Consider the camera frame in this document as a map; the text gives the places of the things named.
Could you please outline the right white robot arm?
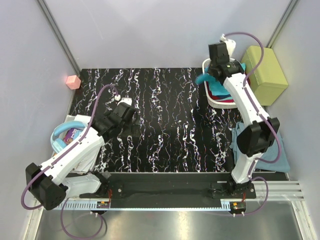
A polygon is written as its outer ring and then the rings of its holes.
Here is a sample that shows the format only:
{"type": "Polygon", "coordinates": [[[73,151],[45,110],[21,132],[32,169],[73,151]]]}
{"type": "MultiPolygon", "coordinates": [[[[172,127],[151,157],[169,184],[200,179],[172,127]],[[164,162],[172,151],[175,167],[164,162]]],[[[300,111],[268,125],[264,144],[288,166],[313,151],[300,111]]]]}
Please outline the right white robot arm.
{"type": "Polygon", "coordinates": [[[245,79],[241,63],[230,59],[227,44],[221,41],[209,45],[208,49],[207,72],[228,90],[244,124],[244,130],[236,139],[240,154],[226,184],[228,195],[236,199],[249,187],[257,163],[276,140],[280,122],[262,108],[245,79]]]}

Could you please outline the teal t shirt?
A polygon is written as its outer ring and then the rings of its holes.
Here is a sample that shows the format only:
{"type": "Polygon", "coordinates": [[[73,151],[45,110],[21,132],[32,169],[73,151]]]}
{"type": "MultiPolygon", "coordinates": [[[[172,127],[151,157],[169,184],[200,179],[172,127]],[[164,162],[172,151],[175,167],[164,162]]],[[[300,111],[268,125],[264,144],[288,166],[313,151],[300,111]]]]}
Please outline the teal t shirt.
{"type": "Polygon", "coordinates": [[[200,84],[202,84],[202,83],[204,83],[204,82],[208,82],[208,83],[218,83],[219,81],[216,80],[215,77],[211,76],[211,75],[208,74],[208,73],[203,73],[203,74],[199,75],[199,76],[196,78],[196,80],[195,80],[195,83],[196,83],[197,85],[200,85],[200,84]]]}

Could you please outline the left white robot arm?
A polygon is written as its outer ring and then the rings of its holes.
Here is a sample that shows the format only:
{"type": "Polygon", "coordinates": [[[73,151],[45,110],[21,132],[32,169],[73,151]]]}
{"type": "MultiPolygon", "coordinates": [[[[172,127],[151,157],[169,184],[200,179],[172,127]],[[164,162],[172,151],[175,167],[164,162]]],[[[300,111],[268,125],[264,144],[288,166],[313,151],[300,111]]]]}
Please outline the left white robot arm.
{"type": "Polygon", "coordinates": [[[28,210],[25,195],[30,192],[46,210],[52,210],[65,199],[73,197],[103,198],[108,193],[108,177],[92,171],[101,147],[129,130],[136,109],[130,98],[120,100],[114,110],[103,117],[87,117],[79,136],[69,145],[40,165],[31,163],[25,169],[26,188],[21,205],[28,210]],[[69,174],[86,161],[90,168],[84,174],[69,174]]]}

